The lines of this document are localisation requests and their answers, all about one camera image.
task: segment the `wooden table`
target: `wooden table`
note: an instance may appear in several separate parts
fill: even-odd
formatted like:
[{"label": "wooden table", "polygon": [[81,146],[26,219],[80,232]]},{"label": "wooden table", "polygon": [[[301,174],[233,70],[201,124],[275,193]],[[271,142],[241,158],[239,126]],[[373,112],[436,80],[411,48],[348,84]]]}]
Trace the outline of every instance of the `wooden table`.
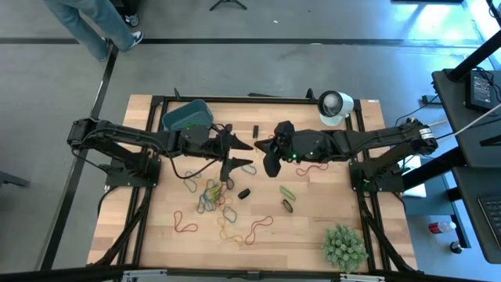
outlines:
[{"label": "wooden table", "polygon": [[[145,129],[151,99],[151,95],[132,95],[123,124]],[[383,128],[384,121],[379,101],[362,100],[361,104],[366,130]],[[183,103],[170,102],[168,111],[182,105]],[[259,139],[267,139],[277,123],[286,120],[291,121],[296,130],[332,129],[320,121],[316,105],[208,103],[208,106],[214,115],[214,123],[233,124],[233,132],[250,145],[254,143],[252,139],[254,125],[259,125]],[[353,114],[351,118],[356,125],[355,115]],[[160,109],[155,116],[154,130],[159,120]],[[338,128],[345,129],[344,122]],[[385,150],[381,148],[371,150],[370,154],[375,157]],[[338,271],[323,258],[321,241],[326,228],[343,223],[357,230],[362,237],[356,195],[350,188],[348,163],[330,162],[327,170],[313,168],[306,176],[299,176],[295,171],[297,168],[307,168],[308,163],[300,165],[282,163],[280,174],[272,179],[265,174],[262,164],[264,155],[261,151],[233,150],[231,153],[235,157],[254,160],[258,173],[249,175],[240,169],[231,173],[235,187],[225,196],[232,198],[231,207],[238,217],[233,224],[226,222],[226,233],[229,236],[240,235],[245,238],[251,230],[251,223],[268,215],[274,218],[273,224],[259,226],[256,229],[256,241],[252,245],[222,240],[219,235],[220,226],[217,224],[218,218],[222,216],[220,209],[213,212],[206,211],[202,215],[196,212],[199,196],[205,189],[206,181],[218,179],[220,163],[212,165],[199,179],[195,179],[197,191],[190,193],[183,181],[175,177],[168,159],[164,158],[158,187],[153,189],[140,266]],[[177,157],[174,161],[179,173],[183,175],[186,171],[193,172],[207,163],[194,157]],[[280,185],[286,186],[296,195],[297,200],[291,202],[294,207],[292,214],[281,204],[283,195],[279,191]],[[236,195],[246,188],[250,188],[250,196],[240,200]],[[100,259],[123,230],[131,190],[130,187],[117,188],[104,200],[88,262]],[[402,203],[391,193],[379,193],[378,196],[387,237],[405,261],[416,268]],[[174,231],[173,214],[178,210],[183,214],[179,228],[189,223],[196,223],[197,232]],[[381,269],[380,252],[374,235],[372,242],[377,268]],[[126,262],[132,260],[134,243],[135,234],[132,234]],[[367,264],[363,263],[360,271],[367,270]]]}]

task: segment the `teal container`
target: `teal container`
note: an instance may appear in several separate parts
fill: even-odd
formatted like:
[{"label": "teal container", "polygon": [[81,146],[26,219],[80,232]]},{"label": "teal container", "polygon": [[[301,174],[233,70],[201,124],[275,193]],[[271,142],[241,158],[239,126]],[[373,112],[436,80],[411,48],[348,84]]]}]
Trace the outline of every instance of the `teal container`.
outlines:
[{"label": "teal container", "polygon": [[162,117],[165,131],[176,131],[193,125],[203,125],[210,128],[214,121],[207,104],[196,99]]}]

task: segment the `succulent plant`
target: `succulent plant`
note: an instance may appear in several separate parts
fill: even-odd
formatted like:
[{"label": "succulent plant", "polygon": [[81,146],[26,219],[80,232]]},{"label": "succulent plant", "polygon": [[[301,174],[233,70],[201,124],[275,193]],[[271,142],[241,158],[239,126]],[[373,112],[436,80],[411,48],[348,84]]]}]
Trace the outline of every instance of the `succulent plant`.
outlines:
[{"label": "succulent plant", "polygon": [[363,240],[353,229],[341,224],[326,230],[323,251],[326,261],[344,273],[357,271],[360,263],[367,259]]}]

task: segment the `person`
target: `person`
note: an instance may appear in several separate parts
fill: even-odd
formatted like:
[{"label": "person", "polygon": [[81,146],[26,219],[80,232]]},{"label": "person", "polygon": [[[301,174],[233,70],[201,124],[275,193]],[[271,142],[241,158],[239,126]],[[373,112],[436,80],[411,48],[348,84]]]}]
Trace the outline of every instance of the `person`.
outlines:
[{"label": "person", "polygon": [[44,0],[44,2],[59,22],[81,44],[86,45],[99,62],[108,59],[109,40],[100,37],[80,17],[79,10],[94,20],[122,52],[132,49],[142,40],[142,32],[131,33],[110,0]]}]

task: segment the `concrete floor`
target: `concrete floor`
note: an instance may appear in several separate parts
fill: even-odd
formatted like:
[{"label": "concrete floor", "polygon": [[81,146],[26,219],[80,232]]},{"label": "concrete floor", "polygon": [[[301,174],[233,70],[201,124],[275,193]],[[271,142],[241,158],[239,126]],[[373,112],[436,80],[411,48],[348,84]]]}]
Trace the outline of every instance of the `concrete floor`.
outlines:
[{"label": "concrete floor", "polygon": [[[249,10],[224,4],[210,13],[212,1],[145,0],[140,30],[147,38],[477,39],[461,5],[242,1]],[[70,35],[41,2],[1,2],[0,38],[33,37]],[[72,161],[65,144],[70,123],[88,116],[106,64],[94,61],[80,45],[7,44],[0,45],[0,51],[4,92],[0,170],[32,182],[28,189],[0,190],[0,272],[7,273],[37,267]],[[433,94],[432,71],[454,67],[472,51],[363,45],[139,45],[119,54],[101,118],[121,123],[130,94],[172,94],[174,87],[185,96],[260,92],[296,97],[313,88],[316,93],[333,89],[356,99],[379,99],[386,124],[393,125],[397,117],[419,106],[422,95]],[[414,117],[425,123],[446,119],[440,107],[425,108]],[[433,129],[436,136],[451,130],[447,124]],[[441,143],[436,155],[453,146],[453,140]],[[107,162],[98,154],[89,158]],[[85,167],[56,268],[85,264],[104,179],[102,172]],[[501,266],[483,259],[467,214],[460,209],[474,246],[462,255],[446,249],[456,240],[454,234],[428,234],[426,225],[435,217],[409,218],[419,268],[436,275],[499,279],[494,273]]]}]

